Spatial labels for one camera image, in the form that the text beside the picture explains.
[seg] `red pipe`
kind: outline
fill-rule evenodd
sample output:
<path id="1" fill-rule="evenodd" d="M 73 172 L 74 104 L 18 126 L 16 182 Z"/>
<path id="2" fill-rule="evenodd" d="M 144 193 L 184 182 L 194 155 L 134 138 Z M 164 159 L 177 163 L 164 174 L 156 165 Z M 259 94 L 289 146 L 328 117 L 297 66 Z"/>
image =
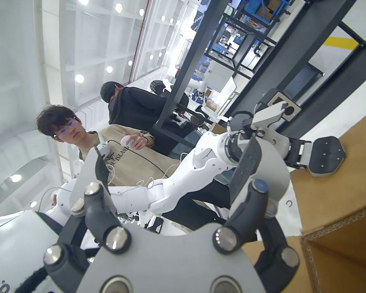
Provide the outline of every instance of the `red pipe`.
<path id="1" fill-rule="evenodd" d="M 142 29 L 144 27 L 144 23 L 145 23 L 145 18 L 146 18 L 146 14 L 147 14 L 147 11 L 148 11 L 148 7 L 149 7 L 149 1 L 147 1 L 146 3 L 146 8 L 145 8 L 145 12 L 144 12 L 144 19 L 142 21 L 142 24 L 141 24 L 141 29 L 140 29 L 140 34 L 138 36 L 138 40 L 137 40 L 137 45 L 135 47 L 135 52 L 134 52 L 134 58 L 133 58 L 133 64 L 132 64 L 132 67 L 131 67 L 131 70 L 130 70 L 130 76 L 129 76 L 129 84 L 131 83 L 131 74 L 133 73 L 133 67 L 134 67 L 134 62 L 135 62 L 135 57 L 137 55 L 137 49 L 138 49 L 138 45 L 140 43 L 140 38 L 141 38 L 141 33 L 142 33 Z"/>

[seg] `screen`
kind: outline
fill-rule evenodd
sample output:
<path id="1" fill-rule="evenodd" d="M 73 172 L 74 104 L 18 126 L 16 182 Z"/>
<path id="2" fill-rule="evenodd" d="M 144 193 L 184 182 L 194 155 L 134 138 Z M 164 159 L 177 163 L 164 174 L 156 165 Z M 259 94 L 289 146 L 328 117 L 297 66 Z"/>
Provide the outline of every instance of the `screen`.
<path id="1" fill-rule="evenodd" d="M 306 65 L 302 70 L 293 78 L 293 80 L 286 86 L 283 93 L 293 101 L 295 98 L 299 98 L 314 82 L 318 79 L 319 72 Z"/>

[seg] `hand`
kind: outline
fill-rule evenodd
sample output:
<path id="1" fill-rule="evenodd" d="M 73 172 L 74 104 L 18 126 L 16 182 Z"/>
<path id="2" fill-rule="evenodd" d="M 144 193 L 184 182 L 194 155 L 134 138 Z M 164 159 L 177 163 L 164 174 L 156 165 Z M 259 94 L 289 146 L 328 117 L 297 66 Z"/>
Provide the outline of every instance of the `hand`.
<path id="1" fill-rule="evenodd" d="M 130 147 L 137 151 L 143 149 L 146 146 L 146 144 L 148 143 L 147 138 L 145 138 L 144 136 L 137 135 L 137 134 L 130 135 L 128 143 L 131 140 L 134 140 L 134 142 L 130 145 Z"/>
<path id="2" fill-rule="evenodd" d="M 57 195 L 53 195 L 53 202 L 52 202 L 52 206 L 55 206 L 57 204 Z"/>

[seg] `black pants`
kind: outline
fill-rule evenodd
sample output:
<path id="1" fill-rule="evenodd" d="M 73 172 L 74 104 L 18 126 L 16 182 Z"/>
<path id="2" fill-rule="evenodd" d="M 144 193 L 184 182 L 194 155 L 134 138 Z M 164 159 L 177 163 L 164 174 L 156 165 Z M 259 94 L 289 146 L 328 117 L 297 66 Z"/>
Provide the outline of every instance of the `black pants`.
<path id="1" fill-rule="evenodd" d="M 214 211 L 198 205 L 193 200 L 205 201 L 220 208 L 230 209 L 229 188 L 213 180 L 203 189 L 189 192 L 181 197 L 175 209 L 163 213 L 162 216 L 191 230 L 196 230 L 212 222 L 221 225 L 225 223 L 226 220 L 218 217 Z"/>

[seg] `man in black hoodie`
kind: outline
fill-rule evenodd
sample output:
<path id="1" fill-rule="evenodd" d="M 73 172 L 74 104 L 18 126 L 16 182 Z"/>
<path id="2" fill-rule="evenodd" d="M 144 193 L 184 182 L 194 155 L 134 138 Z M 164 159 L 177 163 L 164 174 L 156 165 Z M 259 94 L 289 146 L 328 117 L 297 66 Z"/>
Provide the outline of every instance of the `man in black hoodie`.
<path id="1" fill-rule="evenodd" d="M 109 104 L 109 124 L 119 124 L 151 133 L 155 137 L 155 145 L 152 149 L 160 154 L 171 156 L 171 152 L 179 143 L 153 128 L 165 106 L 167 101 L 165 98 L 137 87 L 124 87 L 117 82 L 104 83 L 100 89 L 100 95 Z M 185 138 L 196 130 L 191 123 L 181 128 L 172 119 L 165 122 L 163 128 L 181 138 Z M 194 136 L 192 141 L 196 143 L 199 137 L 198 135 L 195 140 Z"/>

